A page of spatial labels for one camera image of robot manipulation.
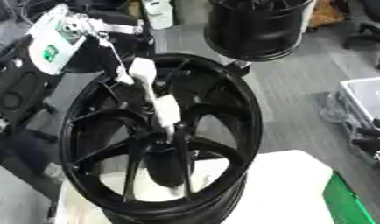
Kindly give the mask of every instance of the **sticker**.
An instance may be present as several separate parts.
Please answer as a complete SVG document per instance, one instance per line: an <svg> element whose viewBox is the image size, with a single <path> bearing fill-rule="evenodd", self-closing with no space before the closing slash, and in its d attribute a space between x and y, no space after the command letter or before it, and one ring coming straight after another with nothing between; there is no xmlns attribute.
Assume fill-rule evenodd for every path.
<svg viewBox="0 0 380 224"><path fill-rule="evenodd" d="M43 58L48 62L53 62L55 57L60 53L53 45L49 45L43 52Z"/></svg>

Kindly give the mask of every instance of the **black alloy wheel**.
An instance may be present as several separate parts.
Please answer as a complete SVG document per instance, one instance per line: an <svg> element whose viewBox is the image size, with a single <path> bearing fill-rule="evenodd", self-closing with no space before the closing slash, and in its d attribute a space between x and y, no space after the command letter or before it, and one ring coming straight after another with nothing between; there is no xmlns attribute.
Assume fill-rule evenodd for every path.
<svg viewBox="0 0 380 224"><path fill-rule="evenodd" d="M155 92L174 95L181 108L173 141L167 141L140 85L118 84L102 75L81 91L67 112L60 141L64 171L78 192L113 223L221 223L242 195L261 142L257 99L239 76L210 59L175 53L156 55L154 61ZM233 144L197 134L207 116L226 128ZM111 143L123 128L126 135ZM123 193L118 193L101 182L102 163L122 155L128 162ZM195 191L194 165L209 159L226 159L228 166L215 181ZM139 167L160 186L183 186L183 197L140 200L135 182L144 168Z"/></svg>

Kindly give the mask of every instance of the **black wheel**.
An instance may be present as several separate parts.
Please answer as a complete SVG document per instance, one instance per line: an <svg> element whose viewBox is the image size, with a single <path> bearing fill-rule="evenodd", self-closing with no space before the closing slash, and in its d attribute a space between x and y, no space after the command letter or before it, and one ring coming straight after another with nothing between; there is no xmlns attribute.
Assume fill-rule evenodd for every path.
<svg viewBox="0 0 380 224"><path fill-rule="evenodd" d="M60 143L64 171L80 194L115 223L221 223L240 199L246 171L259 148L262 117L257 100L242 79L212 60L187 54L162 54L154 60L155 92L173 94L181 107L173 141L167 141L158 126L142 87L101 76L68 110ZM219 123L233 141L200 134L205 119ZM112 143L123 128L123 138ZM102 164L122 155L127 169L118 192L103 184ZM162 161L161 167L171 169L165 174L158 165ZM211 183L195 186L194 166L196 170L198 164L213 161L227 165ZM179 197L140 199L137 182L143 169L154 184L180 189Z"/></svg>
<svg viewBox="0 0 380 224"><path fill-rule="evenodd" d="M204 39L215 52L234 60L277 60L302 40L303 11L312 0L209 0Z"/></svg>

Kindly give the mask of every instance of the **green object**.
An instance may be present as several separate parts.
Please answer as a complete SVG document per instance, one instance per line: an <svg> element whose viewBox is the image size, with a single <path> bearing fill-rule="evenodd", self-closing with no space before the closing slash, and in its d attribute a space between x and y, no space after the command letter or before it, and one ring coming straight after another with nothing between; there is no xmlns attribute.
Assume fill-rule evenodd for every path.
<svg viewBox="0 0 380 224"><path fill-rule="evenodd" d="M59 51L57 50L57 48L55 48L55 46L49 45L43 52L43 58L48 62L53 62L55 56L57 56L58 53Z"/></svg>
<svg viewBox="0 0 380 224"><path fill-rule="evenodd" d="M335 224L376 224L359 197L337 172L327 183L323 197Z"/></svg>

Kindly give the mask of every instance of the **wheel spoke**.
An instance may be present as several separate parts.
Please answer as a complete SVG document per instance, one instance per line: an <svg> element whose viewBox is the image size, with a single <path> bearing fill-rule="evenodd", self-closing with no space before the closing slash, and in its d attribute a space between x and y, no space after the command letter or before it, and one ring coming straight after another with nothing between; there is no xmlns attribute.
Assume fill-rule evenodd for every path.
<svg viewBox="0 0 380 224"><path fill-rule="evenodd" d="M89 113L87 115L81 115L79 117L74 118L72 121L70 121L70 123L76 124L76 123L86 122L88 120L96 119L98 117L101 117L106 112L108 112L107 109L102 109L102 110L98 110L96 112Z"/></svg>
<svg viewBox="0 0 380 224"><path fill-rule="evenodd" d="M200 93L202 102L214 105L229 105L230 107L242 107L246 101L241 97L240 91L227 79L219 79L210 84L205 91Z"/></svg>
<svg viewBox="0 0 380 224"><path fill-rule="evenodd" d="M198 152L197 155L195 156L196 161L223 158L222 156L216 155L209 151L205 151L205 150L196 150L196 151Z"/></svg>
<svg viewBox="0 0 380 224"><path fill-rule="evenodd" d="M186 141L186 132L184 127L178 127L175 132L174 142L177 147L179 165L185 184L185 197L190 199L193 192L192 182L190 179L190 154L188 142Z"/></svg>
<svg viewBox="0 0 380 224"><path fill-rule="evenodd" d="M247 109L200 103L185 110L182 120L193 126L194 123L205 115L215 117L231 116L238 120L247 120L250 118L250 112Z"/></svg>
<svg viewBox="0 0 380 224"><path fill-rule="evenodd" d="M182 70L182 68L188 64L188 62L190 62L190 60L188 59L185 59L182 61L182 63L180 63L176 68L174 68L166 77L165 77L165 86L167 88L170 88L170 86L172 85L172 82L173 80L175 79L175 77L178 75L178 73Z"/></svg>
<svg viewBox="0 0 380 224"><path fill-rule="evenodd" d="M123 199L125 201L136 200L134 195L134 182L136 180L137 170L144 154L148 150L158 133L149 133L138 137L129 148L129 161L126 169L126 178L123 188Z"/></svg>
<svg viewBox="0 0 380 224"><path fill-rule="evenodd" d="M129 147L132 141L134 141L133 138L127 138L119 143L96 150L85 157L77 159L72 163L72 166L77 169L90 167L91 165L95 165L106 158L129 154Z"/></svg>
<svg viewBox="0 0 380 224"><path fill-rule="evenodd" d="M189 141L189 145L191 150L198 150L200 154L206 152L220 158L226 158L231 165L242 165L245 161L239 150L204 137L193 136Z"/></svg>
<svg viewBox="0 0 380 224"><path fill-rule="evenodd" d="M104 89L109 94L109 98L111 98L114 101L114 103L117 106L119 106L121 104L121 101L119 100L118 95L112 90L112 88L110 88L108 85L102 82L99 82L99 84L102 87L102 89Z"/></svg>

